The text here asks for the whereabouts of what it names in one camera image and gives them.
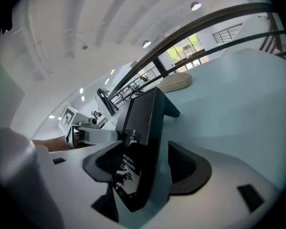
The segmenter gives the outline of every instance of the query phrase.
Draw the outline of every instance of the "desk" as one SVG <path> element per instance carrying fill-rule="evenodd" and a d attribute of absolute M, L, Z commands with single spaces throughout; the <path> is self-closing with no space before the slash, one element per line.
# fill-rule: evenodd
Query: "desk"
<path fill-rule="evenodd" d="M 190 87 L 166 93 L 181 114 L 179 118 L 164 117 L 150 200 L 142 210 L 131 214 L 115 196 L 120 221 L 126 226 L 135 228 L 143 220 L 148 221 L 165 204 L 167 191 L 162 187 L 171 182 L 167 165 L 169 140 L 238 157 L 279 189 L 286 184 L 286 60 L 245 49 L 187 73 L 193 79 Z M 178 218 L 184 219 L 184 211 L 176 209 L 176 201 L 169 200 L 146 227 L 158 227 L 156 221 L 169 219 L 174 226 L 165 225 L 177 227 L 181 223 Z"/>

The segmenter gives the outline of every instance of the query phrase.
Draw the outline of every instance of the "recessed light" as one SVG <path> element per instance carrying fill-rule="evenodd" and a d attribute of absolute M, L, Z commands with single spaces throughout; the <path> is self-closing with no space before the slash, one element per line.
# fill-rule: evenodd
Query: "recessed light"
<path fill-rule="evenodd" d="M 144 41 L 143 48 L 147 48 L 151 44 L 151 41 Z"/>
<path fill-rule="evenodd" d="M 192 4 L 191 4 L 191 10 L 192 11 L 195 11 L 195 10 L 197 10 L 198 8 L 200 8 L 201 7 L 201 3 L 199 3 L 199 2 L 193 2 Z"/>

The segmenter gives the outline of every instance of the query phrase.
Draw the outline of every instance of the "table surface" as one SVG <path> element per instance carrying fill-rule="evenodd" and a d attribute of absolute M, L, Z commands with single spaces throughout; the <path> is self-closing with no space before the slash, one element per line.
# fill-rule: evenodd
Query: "table surface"
<path fill-rule="evenodd" d="M 187 73 L 193 80 L 190 87 L 166 93 L 181 114 L 164 117 L 157 174 L 147 205 L 132 214 L 120 213 L 123 205 L 115 194 L 122 225 L 139 227 L 166 203 L 167 194 L 157 187 L 171 182 L 169 140 L 235 156 L 279 189 L 286 185 L 286 60 L 245 49 Z"/>

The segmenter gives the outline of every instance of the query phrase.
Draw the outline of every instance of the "beige object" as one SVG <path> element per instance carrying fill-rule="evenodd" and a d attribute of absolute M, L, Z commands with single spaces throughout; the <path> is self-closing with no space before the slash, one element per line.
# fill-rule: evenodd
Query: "beige object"
<path fill-rule="evenodd" d="M 187 73 L 174 73 L 161 81 L 157 87 L 164 93 L 184 89 L 192 83 L 191 75 Z"/>

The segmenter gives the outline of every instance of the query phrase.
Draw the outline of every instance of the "forearm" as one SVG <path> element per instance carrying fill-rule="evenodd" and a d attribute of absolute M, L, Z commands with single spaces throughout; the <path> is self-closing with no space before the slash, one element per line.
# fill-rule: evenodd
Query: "forearm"
<path fill-rule="evenodd" d="M 35 145 L 44 145 L 48 152 L 70 150 L 65 141 L 65 136 L 48 139 L 48 140 L 32 140 Z"/>

